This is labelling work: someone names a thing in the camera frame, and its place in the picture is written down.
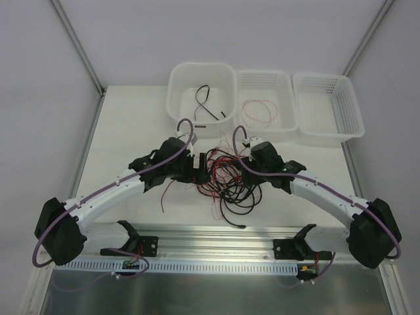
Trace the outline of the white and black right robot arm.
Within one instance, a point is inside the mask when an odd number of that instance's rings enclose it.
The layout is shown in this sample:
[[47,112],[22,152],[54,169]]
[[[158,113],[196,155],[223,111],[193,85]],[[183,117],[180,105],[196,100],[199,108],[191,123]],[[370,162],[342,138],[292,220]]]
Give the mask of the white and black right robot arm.
[[340,228],[306,225],[281,245],[283,256],[303,261],[321,251],[346,253],[370,269],[390,258],[402,235],[387,202],[380,198],[368,201],[334,190],[304,165],[284,161],[272,143],[259,137],[246,139],[243,145],[250,149],[249,155],[239,161],[244,183],[268,182],[309,201],[342,224]]

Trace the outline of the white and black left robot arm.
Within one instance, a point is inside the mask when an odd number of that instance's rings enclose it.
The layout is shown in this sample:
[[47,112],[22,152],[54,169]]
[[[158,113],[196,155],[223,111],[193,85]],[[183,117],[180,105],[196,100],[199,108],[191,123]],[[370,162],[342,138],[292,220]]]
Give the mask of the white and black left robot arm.
[[81,253],[103,256],[146,253],[148,237],[140,236],[126,220],[99,225],[93,222],[167,179],[186,184],[208,182],[206,155],[195,154],[187,140],[171,137],[157,150],[133,160],[120,175],[97,191],[66,201],[48,200],[35,227],[37,246],[43,247],[57,266],[72,262]]

